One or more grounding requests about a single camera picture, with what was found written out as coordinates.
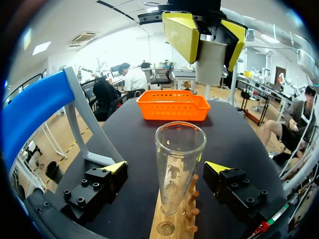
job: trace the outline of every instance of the black table surface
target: black table surface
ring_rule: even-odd
[[[194,71],[173,71],[176,78],[178,77],[191,77],[195,78],[196,73]]]
[[[196,170],[199,197],[196,206],[197,239],[237,239],[245,230],[225,205],[220,205],[206,185],[203,175],[205,161],[246,171],[257,188],[267,190],[269,199],[283,196],[283,188],[268,154],[243,117],[230,104],[210,102],[211,109],[205,121],[193,122],[206,133],[207,144]],[[123,104],[102,126],[110,141],[128,162],[129,178],[114,202],[106,204],[94,221],[85,227],[110,239],[148,239],[158,196],[159,183],[154,143],[156,129],[165,121],[144,120],[134,99]],[[87,148],[107,156],[103,142],[95,136]],[[94,164],[76,156],[62,180],[56,194],[73,189],[84,178],[84,172]]]

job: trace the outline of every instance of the yellow tag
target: yellow tag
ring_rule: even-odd
[[[127,161],[122,161],[122,162],[115,163],[115,164],[106,166],[106,167],[104,167],[104,168],[99,168],[99,169],[106,169],[106,170],[108,170],[108,171],[111,171],[112,174],[113,174],[113,173],[115,173],[124,163],[127,164]]]

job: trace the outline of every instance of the white shirt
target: white shirt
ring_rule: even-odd
[[[125,91],[133,91],[147,88],[147,79],[144,71],[139,68],[129,69],[125,75]]]

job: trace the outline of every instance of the person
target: person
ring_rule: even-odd
[[[94,116],[97,121],[106,121],[112,102],[121,97],[121,92],[117,91],[104,77],[100,77],[96,79],[93,93],[97,100]]]
[[[315,94],[316,92],[310,86],[307,86],[305,90],[306,101],[297,101],[284,112],[284,124],[274,120],[266,121],[260,134],[260,139],[265,147],[269,142],[271,132],[273,132],[279,141],[285,142],[286,148],[291,152],[297,148],[310,120]],[[303,139],[305,142],[309,142],[315,122],[316,117],[315,114],[313,114],[312,120]],[[301,159],[303,156],[303,151],[305,149],[304,141],[301,143],[299,150],[297,151],[298,159]]]
[[[144,71],[139,68],[130,68],[129,63],[123,63],[119,65],[119,74],[125,77],[124,91],[122,93],[128,93],[129,91],[147,89],[147,79]]]

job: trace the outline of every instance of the shorts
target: shorts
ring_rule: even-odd
[[[296,136],[296,134],[294,134],[285,124],[282,124],[281,126],[281,135],[277,136],[277,139],[281,141],[287,149],[293,152],[298,146],[300,137]]]

